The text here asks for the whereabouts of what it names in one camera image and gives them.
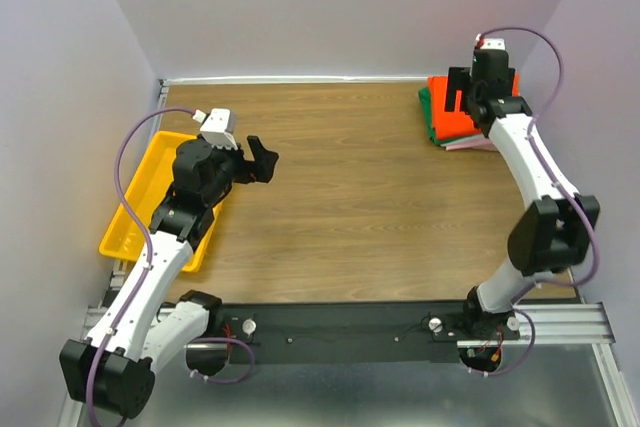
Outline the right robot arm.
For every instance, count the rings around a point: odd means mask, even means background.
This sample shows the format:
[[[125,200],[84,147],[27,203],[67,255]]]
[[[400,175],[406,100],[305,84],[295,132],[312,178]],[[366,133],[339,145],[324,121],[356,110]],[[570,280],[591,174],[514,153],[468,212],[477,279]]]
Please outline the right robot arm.
[[[472,288],[460,326],[480,339],[504,323],[514,305],[536,285],[582,263],[600,213],[592,195],[582,195],[559,171],[533,123],[526,100],[515,94],[515,70],[501,39],[480,40],[468,68],[448,72],[445,103],[456,92],[460,106],[506,162],[519,188],[524,212],[507,240],[505,261]]]

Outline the orange t-shirt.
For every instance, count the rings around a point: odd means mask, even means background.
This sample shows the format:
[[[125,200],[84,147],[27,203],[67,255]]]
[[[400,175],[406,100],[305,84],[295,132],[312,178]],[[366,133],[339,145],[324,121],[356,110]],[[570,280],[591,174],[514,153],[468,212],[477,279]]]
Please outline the orange t-shirt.
[[[471,117],[461,109],[461,90],[455,92],[454,110],[445,110],[447,86],[446,75],[432,76],[427,79],[430,98],[427,106],[429,135],[436,145],[481,133],[474,126]]]

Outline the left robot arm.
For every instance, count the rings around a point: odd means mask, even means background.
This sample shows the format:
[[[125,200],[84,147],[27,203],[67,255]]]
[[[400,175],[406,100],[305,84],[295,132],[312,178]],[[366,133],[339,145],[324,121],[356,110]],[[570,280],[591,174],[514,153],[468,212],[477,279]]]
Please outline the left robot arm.
[[[230,337],[219,298],[185,294],[171,314],[156,319],[170,285],[193,257],[214,223],[214,209],[236,184],[268,183],[278,153],[260,138],[241,148],[218,147],[202,136],[176,149],[172,181],[145,226],[144,247],[112,304],[82,340],[68,340],[59,355],[70,397],[86,405],[92,425],[98,410],[137,417],[147,404],[156,376],[183,346],[197,339],[230,352]]]

